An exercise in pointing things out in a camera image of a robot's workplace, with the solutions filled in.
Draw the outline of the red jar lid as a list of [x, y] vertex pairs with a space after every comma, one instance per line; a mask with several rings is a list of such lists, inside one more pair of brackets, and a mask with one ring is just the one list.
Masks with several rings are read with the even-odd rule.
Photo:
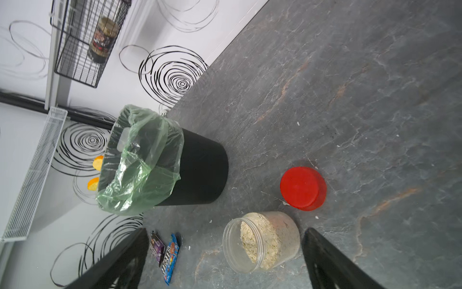
[[293, 167], [281, 181], [280, 191], [286, 203], [302, 211], [314, 211], [326, 200], [327, 185], [319, 172], [310, 167]]

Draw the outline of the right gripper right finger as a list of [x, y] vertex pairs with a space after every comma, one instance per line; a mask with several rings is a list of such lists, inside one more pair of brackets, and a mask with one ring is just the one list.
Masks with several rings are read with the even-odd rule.
[[302, 251], [314, 289], [384, 289], [314, 228], [304, 233]]

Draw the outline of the oatmeal jar clear plastic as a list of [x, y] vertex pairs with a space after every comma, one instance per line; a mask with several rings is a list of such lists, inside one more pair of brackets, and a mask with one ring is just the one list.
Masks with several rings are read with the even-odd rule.
[[294, 258], [300, 249], [295, 222], [280, 211], [248, 213], [231, 220], [223, 234], [223, 252], [238, 273], [266, 272]]

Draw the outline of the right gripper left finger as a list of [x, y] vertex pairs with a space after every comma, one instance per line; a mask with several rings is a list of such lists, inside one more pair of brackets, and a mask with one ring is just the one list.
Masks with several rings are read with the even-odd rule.
[[148, 233], [138, 228], [67, 288], [137, 289], [148, 249]]

